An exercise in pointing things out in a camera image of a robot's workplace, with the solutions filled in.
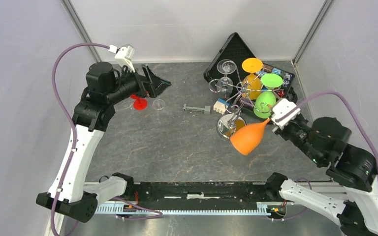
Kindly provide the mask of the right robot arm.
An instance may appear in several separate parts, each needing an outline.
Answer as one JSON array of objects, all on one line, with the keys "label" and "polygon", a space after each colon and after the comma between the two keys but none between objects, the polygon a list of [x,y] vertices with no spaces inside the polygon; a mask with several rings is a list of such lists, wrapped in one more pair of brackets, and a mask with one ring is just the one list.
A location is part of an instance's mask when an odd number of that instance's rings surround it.
[{"label": "right robot arm", "polygon": [[341,185],[348,200],[338,200],[303,188],[288,177],[273,173],[265,183],[271,200],[299,203],[340,227],[347,236],[378,236],[378,166],[368,151],[348,143],[351,130],[336,118],[322,117],[311,126],[302,115],[275,133],[292,142],[317,167]]}]

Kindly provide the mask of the clear wine glass front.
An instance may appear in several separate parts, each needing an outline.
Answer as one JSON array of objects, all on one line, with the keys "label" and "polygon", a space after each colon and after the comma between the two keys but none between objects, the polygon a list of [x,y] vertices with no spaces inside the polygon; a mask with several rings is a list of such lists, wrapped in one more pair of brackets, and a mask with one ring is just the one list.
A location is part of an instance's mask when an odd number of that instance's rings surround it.
[{"label": "clear wine glass front", "polygon": [[165,107],[165,101],[162,100],[162,99],[155,99],[152,103],[152,107],[157,110],[157,111],[161,111],[164,109]]}]

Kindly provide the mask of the orange wine glass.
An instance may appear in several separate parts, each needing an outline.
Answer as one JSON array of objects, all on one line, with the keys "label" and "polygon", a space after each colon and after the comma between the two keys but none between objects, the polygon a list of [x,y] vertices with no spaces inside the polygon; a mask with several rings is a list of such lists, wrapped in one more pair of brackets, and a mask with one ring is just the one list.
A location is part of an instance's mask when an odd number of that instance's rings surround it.
[{"label": "orange wine glass", "polygon": [[242,155],[249,155],[262,141],[265,127],[271,120],[268,118],[261,123],[252,123],[236,131],[230,142]]}]

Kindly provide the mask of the red wine glass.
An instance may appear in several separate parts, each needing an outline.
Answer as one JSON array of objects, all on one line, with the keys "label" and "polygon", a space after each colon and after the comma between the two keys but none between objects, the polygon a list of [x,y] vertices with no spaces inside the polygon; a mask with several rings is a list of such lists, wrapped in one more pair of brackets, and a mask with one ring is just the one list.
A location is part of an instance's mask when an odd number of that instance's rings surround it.
[{"label": "red wine glass", "polygon": [[138,97],[135,94],[131,95],[130,98],[134,100],[134,109],[141,111],[147,108],[148,102],[146,99]]}]

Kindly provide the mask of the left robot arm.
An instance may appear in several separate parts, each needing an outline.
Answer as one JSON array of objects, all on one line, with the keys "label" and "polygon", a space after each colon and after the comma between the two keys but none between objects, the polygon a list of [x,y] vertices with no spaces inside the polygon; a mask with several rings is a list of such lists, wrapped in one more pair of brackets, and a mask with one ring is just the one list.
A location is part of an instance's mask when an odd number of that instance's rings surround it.
[{"label": "left robot arm", "polygon": [[157,98],[171,82],[155,75],[144,65],[143,75],[127,67],[117,70],[109,62],[97,62],[86,74],[87,86],[69,117],[71,135],[62,166],[47,192],[36,203],[79,222],[88,222],[97,208],[115,197],[130,200],[135,194],[133,178],[114,173],[107,180],[85,186],[95,149],[115,114],[114,106],[134,95]]}]

